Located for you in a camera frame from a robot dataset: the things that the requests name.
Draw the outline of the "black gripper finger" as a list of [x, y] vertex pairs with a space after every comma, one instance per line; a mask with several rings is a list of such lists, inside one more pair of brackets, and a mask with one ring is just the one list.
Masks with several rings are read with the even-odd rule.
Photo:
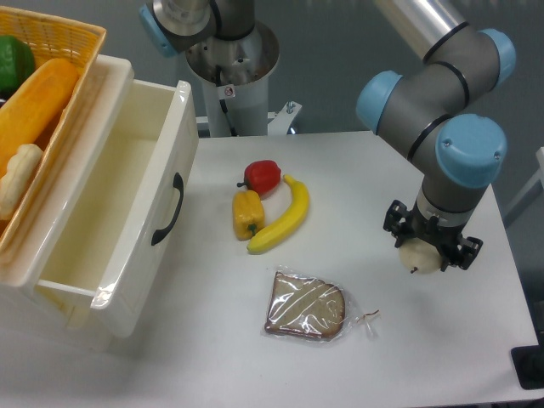
[[439, 245], [439, 254], [442, 258], [440, 270], [445, 272], [448, 267], [467, 270], [484, 245], [479, 238], [458, 235], [452, 240]]
[[400, 248], [409, 235], [409, 224], [406, 221], [408, 216], [409, 210], [399, 200], [393, 200], [386, 211], [383, 229], [395, 239], [395, 248]]

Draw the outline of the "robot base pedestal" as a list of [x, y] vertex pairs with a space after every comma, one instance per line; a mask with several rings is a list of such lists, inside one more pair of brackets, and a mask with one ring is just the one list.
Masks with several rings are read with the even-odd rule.
[[287, 101], [269, 111], [269, 77], [280, 57], [275, 34], [257, 21], [241, 39], [210, 37], [186, 52], [189, 68], [201, 81], [212, 138], [294, 134], [302, 106]]

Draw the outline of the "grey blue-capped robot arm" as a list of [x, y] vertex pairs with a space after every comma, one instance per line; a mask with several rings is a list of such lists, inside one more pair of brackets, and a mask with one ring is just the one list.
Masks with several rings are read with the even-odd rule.
[[[379, 1], [377, 8], [423, 62], [411, 77], [375, 75], [356, 114], [423, 175], [413, 207], [394, 201], [383, 227], [401, 250], [429, 249], [440, 269], [467, 269], [482, 241], [463, 235], [502, 168], [507, 140], [467, 107], [508, 79], [516, 51], [502, 32], [474, 30], [446, 1]], [[265, 135], [275, 34], [251, 1], [152, 1], [139, 11], [156, 48], [185, 54], [200, 79], [213, 137]]]

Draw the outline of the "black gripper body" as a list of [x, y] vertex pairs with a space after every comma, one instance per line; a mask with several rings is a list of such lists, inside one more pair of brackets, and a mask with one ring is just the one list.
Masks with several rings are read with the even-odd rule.
[[436, 216], [426, 219], [417, 209], [411, 211], [405, 223], [407, 232], [403, 246], [420, 240], [434, 247], [442, 258], [454, 259], [459, 255], [458, 247], [464, 224], [440, 225]]

